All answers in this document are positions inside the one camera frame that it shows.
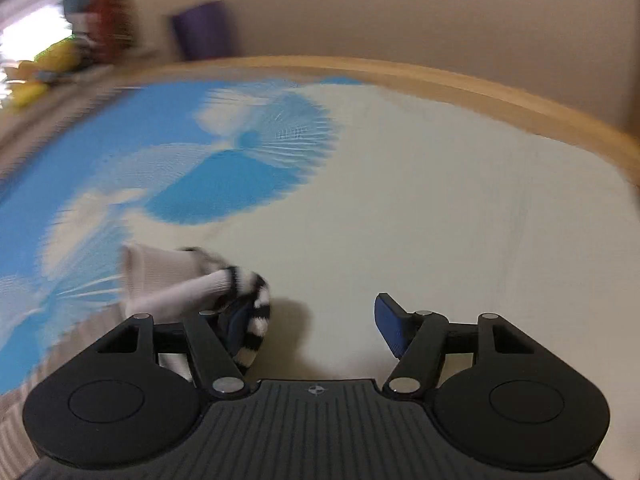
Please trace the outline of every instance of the window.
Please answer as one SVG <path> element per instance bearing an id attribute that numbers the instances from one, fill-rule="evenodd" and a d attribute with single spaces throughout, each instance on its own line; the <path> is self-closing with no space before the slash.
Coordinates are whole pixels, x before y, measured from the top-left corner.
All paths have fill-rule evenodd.
<path id="1" fill-rule="evenodd" d="M 0 2 L 0 60 L 30 60 L 71 35 L 62 12 L 62 0 L 7 0 Z M 9 93 L 0 70 L 0 99 Z"/>
<path id="2" fill-rule="evenodd" d="M 0 55 L 3 59 L 33 59 L 54 43 L 71 36 L 71 25 L 62 8 L 47 5 L 2 30 Z"/>

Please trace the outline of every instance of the compass logo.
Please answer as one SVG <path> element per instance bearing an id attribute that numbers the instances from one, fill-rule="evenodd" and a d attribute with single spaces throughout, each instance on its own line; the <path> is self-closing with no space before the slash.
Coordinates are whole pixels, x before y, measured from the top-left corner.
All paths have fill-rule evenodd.
<path id="1" fill-rule="evenodd" d="M 311 395 L 313 396 L 318 396 L 318 395 L 322 395 L 325 393 L 326 388 L 323 388 L 322 386 L 320 386 L 320 384 L 314 384 L 313 386 L 310 386 L 309 389 L 307 390 Z"/>

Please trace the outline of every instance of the blue gripper pad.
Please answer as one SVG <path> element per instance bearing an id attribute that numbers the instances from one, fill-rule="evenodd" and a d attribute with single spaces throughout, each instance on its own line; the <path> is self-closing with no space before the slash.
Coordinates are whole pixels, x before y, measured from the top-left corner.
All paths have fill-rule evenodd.
<path id="1" fill-rule="evenodd" d="M 376 326 L 386 344 L 394 357 L 401 358 L 409 348 L 420 323 L 386 293 L 377 296 L 373 311 Z"/>
<path id="2" fill-rule="evenodd" d="M 244 345 L 246 328 L 253 309 L 253 299 L 242 298 L 220 313 L 216 335 L 230 355 L 236 355 Z"/>

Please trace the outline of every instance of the purple object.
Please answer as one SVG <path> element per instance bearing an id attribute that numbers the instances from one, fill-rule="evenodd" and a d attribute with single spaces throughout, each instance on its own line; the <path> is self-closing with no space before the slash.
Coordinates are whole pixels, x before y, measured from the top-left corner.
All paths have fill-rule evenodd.
<path id="1" fill-rule="evenodd" d="M 207 2 L 172 16 L 171 20 L 185 60 L 233 55 L 223 2 Z"/>

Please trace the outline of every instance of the wall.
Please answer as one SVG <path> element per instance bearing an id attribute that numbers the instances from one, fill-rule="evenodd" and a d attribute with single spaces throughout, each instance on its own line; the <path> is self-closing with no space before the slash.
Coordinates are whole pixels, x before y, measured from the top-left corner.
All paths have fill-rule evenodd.
<path id="1" fill-rule="evenodd" d="M 136 0 L 146 38 L 203 0 Z M 412 62 L 555 99 L 624 127 L 640 54 L 639 0 L 226 0 L 242 53 Z"/>

